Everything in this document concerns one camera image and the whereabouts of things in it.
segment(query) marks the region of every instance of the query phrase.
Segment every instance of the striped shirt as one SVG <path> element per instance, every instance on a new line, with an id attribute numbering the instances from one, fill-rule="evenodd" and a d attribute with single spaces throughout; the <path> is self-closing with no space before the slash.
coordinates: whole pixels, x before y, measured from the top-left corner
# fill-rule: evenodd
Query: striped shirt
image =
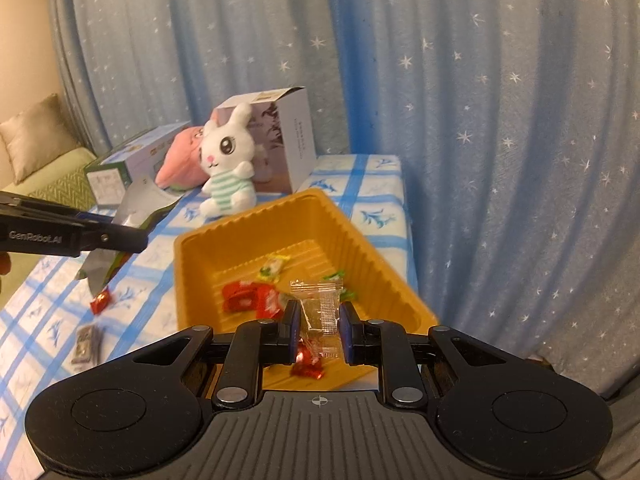
<path id="1" fill-rule="evenodd" d="M 226 212 L 231 209 L 231 195 L 251 187 L 251 181 L 238 178 L 233 174 L 233 170 L 228 170 L 210 177 L 207 187 L 210 189 L 211 197 L 218 203 L 220 211 Z"/>

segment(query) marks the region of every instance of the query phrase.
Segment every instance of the cardboard box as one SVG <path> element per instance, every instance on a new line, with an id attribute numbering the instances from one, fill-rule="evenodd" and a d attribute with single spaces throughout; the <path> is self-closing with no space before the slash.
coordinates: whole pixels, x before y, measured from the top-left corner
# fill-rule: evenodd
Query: cardboard box
<path id="1" fill-rule="evenodd" d="M 248 129 L 257 148 L 255 189 L 279 193 L 298 190 L 316 166 L 306 89 L 281 88 L 233 96 L 218 106 L 221 126 L 240 103 L 251 104 L 254 112 Z"/>
<path id="2" fill-rule="evenodd" d="M 155 178 L 174 137 L 189 126 L 182 122 L 140 132 L 84 167 L 97 205 L 117 206 L 140 176 Z"/>

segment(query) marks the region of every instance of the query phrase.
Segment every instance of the silver bolt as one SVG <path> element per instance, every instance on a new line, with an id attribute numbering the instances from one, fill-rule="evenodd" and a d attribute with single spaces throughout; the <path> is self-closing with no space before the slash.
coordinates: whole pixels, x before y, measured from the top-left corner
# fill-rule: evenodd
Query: silver bolt
<path id="1" fill-rule="evenodd" d="M 222 388 L 216 395 L 222 402 L 232 403 L 245 400 L 248 393 L 244 388 L 238 388 L 237 386 L 228 386 L 226 388 Z"/>
<path id="2" fill-rule="evenodd" d="M 422 398 L 422 392 L 418 388 L 403 386 L 393 390 L 391 396 L 398 402 L 418 402 Z"/>

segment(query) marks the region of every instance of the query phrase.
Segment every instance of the tablecloth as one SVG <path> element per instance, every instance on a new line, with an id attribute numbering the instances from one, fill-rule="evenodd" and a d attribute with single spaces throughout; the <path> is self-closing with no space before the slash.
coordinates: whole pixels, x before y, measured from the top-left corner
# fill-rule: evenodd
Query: tablecloth
<path id="1" fill-rule="evenodd" d="M 327 155 L 300 189 L 322 189 L 367 236 L 400 276 L 416 287 L 401 165 L 395 156 Z M 259 194 L 258 202 L 279 195 Z M 94 318 L 86 280 L 74 279 L 79 258 L 47 256 L 0 311 L 0 478 L 31 480 L 42 468 L 24 434 L 24 413 L 44 388 L 74 373 L 79 325 L 104 332 L 101 361 L 111 360 L 177 329 L 174 238 L 204 224 L 205 199 L 188 192 L 110 283 L 113 304 Z"/>

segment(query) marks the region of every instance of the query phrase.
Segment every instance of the blue curtain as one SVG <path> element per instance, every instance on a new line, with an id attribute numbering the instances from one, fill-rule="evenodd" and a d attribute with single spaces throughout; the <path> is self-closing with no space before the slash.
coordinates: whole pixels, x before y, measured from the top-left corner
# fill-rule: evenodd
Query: blue curtain
<path id="1" fill-rule="evenodd" d="M 597 391 L 640 353 L 640 0 L 54 0 L 107 149 L 303 84 L 319 151 L 404 163 L 443 323 Z"/>
<path id="2" fill-rule="evenodd" d="M 70 108 L 97 153 L 290 86 L 309 88 L 318 152 L 349 149 L 327 0 L 52 0 L 52 20 Z"/>

